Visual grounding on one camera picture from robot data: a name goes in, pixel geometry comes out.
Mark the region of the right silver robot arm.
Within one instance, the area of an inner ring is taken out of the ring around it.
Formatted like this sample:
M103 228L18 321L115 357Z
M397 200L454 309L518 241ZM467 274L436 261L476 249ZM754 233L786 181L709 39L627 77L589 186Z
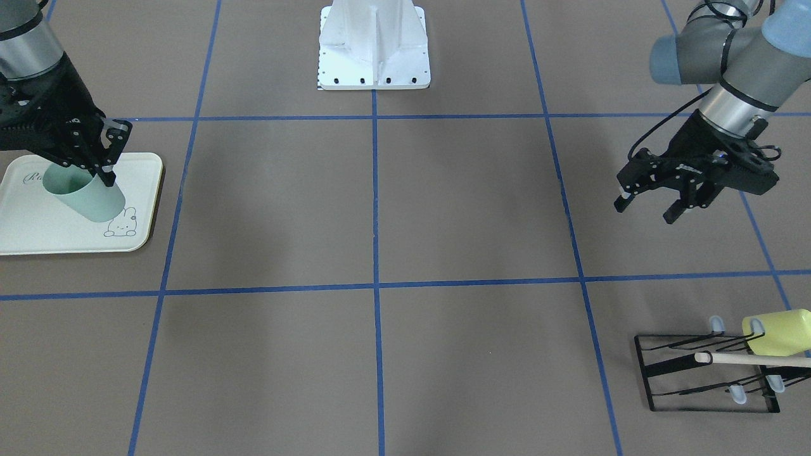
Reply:
M89 171L111 187L132 124L94 103L49 23L44 1L3 1L1 148Z

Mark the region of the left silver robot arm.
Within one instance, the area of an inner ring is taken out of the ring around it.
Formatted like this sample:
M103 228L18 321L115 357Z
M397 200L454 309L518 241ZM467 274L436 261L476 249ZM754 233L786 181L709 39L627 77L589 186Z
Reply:
M661 154L638 142L617 175L623 212L638 194L666 187L679 197L663 214L674 223L684 212L708 207L722 190L770 191L779 176L756 142L769 118L809 81L809 2L786 1L758 28L747 23L758 1L702 1L679 34L660 37L649 55L659 84L710 88Z

